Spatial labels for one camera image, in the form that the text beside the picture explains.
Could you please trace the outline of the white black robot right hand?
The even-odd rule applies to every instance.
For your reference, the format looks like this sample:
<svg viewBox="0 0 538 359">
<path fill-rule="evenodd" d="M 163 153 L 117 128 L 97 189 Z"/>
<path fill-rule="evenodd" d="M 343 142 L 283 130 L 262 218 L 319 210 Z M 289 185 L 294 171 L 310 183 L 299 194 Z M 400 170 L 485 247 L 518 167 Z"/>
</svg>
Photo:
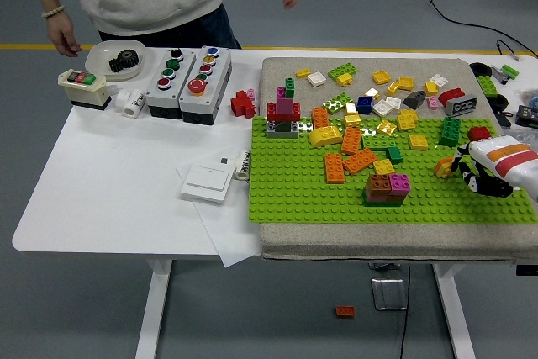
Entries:
<svg viewBox="0 0 538 359">
<path fill-rule="evenodd" d="M 451 163 L 463 181 L 481 195 L 507 198 L 522 187 L 537 199 L 537 153 L 509 135 L 471 141 L 457 148 Z"/>
</svg>

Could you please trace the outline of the person's right hand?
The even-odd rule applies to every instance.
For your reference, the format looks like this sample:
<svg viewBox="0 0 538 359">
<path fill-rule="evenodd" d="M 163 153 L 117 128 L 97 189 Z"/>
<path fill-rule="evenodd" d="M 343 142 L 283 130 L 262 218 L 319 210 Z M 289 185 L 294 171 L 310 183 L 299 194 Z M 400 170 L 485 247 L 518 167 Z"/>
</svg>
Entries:
<svg viewBox="0 0 538 359">
<path fill-rule="evenodd" d="M 74 35 L 71 18 L 66 12 L 60 12 L 46 20 L 48 35 L 56 50 L 64 56 L 78 57 L 82 51 Z"/>
</svg>

